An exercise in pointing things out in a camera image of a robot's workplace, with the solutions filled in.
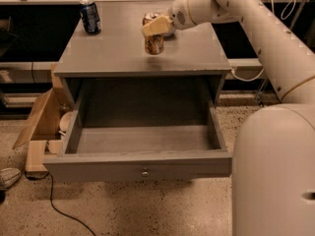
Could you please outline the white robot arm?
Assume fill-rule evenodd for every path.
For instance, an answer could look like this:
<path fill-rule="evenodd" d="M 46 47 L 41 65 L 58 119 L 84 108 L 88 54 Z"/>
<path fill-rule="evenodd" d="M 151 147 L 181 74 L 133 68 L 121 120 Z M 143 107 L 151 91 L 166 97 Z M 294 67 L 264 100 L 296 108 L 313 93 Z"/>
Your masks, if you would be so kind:
<path fill-rule="evenodd" d="M 261 0 L 177 0 L 144 35 L 238 21 L 279 104 L 242 124 L 232 154 L 233 236 L 315 236 L 315 54 Z"/>

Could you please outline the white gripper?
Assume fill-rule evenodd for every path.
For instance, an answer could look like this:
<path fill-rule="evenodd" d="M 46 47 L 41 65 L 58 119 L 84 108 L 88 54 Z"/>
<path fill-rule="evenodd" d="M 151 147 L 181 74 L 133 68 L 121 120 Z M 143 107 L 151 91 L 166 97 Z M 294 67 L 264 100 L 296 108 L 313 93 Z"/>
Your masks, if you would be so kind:
<path fill-rule="evenodd" d="M 142 34 L 152 36 L 171 32 L 172 23 L 177 30 L 191 29 L 196 24 L 190 17 L 188 0 L 176 0 L 167 10 L 168 16 L 161 15 L 144 24 Z"/>

